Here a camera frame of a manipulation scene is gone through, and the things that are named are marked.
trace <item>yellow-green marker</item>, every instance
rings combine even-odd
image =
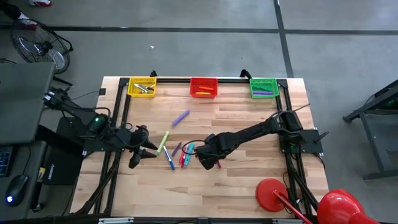
[[[166,131],[166,133],[164,134],[162,142],[160,142],[160,145],[157,148],[157,152],[156,152],[157,155],[159,155],[159,153],[162,152],[162,148],[164,146],[164,143],[166,142],[167,136],[169,136],[169,131]]]

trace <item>plastic bin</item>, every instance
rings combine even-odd
[[[254,95],[253,91],[272,91],[271,95]],[[275,78],[251,78],[250,79],[251,98],[273,98],[279,96],[279,87]]]
[[[190,94],[194,98],[214,98],[218,94],[218,80],[216,78],[191,78]]]
[[[141,90],[134,86],[134,84],[140,84],[146,87],[153,87],[154,91],[148,90],[149,93],[141,93]],[[154,97],[156,92],[156,78],[154,77],[131,77],[129,81],[129,88],[127,90],[128,95],[132,97]]]

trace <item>green basket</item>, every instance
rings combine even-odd
[[[265,88],[268,91],[273,91],[272,95],[253,95],[253,91],[264,91],[264,89],[260,89],[256,86],[260,86],[261,88]],[[273,98],[275,96],[279,96],[279,87],[275,78],[251,78],[250,79],[250,92],[251,98]]]

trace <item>marker in basket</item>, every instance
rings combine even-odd
[[[194,143],[191,143],[191,145],[189,146],[189,149],[188,149],[188,152],[187,153],[192,153],[192,151],[193,151],[193,147],[194,147]],[[187,154],[187,156],[185,157],[185,162],[184,162],[184,165],[188,165],[188,163],[189,163],[189,159],[191,158],[191,155],[190,154]]]
[[[144,87],[142,87],[140,84],[135,83],[134,84],[135,87],[137,87],[138,89],[140,89],[141,91],[143,91],[144,93],[148,93],[148,90],[146,90]]]
[[[267,87],[264,87],[264,86],[252,85],[252,87],[253,87],[254,89],[259,89],[259,90],[264,90],[264,91],[272,91],[271,88],[267,88]]]
[[[166,153],[167,160],[169,161],[169,164],[172,167],[172,170],[175,170],[175,167],[174,167],[172,159],[170,158],[169,152],[167,152],[167,149],[165,146],[163,146],[163,148],[164,148],[164,152]]]
[[[273,91],[253,91],[253,95],[273,95]]]
[[[199,86],[199,89],[201,89],[201,90],[214,90],[213,88],[205,87],[205,86]]]
[[[159,153],[162,151],[162,148],[164,146],[164,143],[166,142],[167,136],[169,136],[169,131],[166,131],[166,133],[163,136],[162,141],[160,142],[159,148],[157,149],[156,154],[159,155]]]
[[[184,112],[183,114],[181,114],[175,121],[173,121],[173,126],[176,126],[178,124],[178,122],[180,122],[182,119],[184,119],[184,117],[186,117],[186,115],[189,114],[189,110],[186,110],[186,112]]]
[[[180,143],[177,145],[177,147],[174,149],[174,151],[172,152],[172,157],[174,157],[175,154],[177,153],[177,151],[180,149],[181,143],[182,143],[182,142],[180,142]]]

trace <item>red lamp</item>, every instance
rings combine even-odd
[[[259,205],[270,212],[279,212],[288,207],[306,224],[312,224],[288,200],[285,185],[275,179],[261,181],[256,189]],[[321,200],[317,210],[319,224],[375,224],[367,217],[361,204],[345,190],[332,190]]]
[[[365,215],[359,201],[345,190],[328,192],[319,203],[320,224],[374,224],[379,223]]]

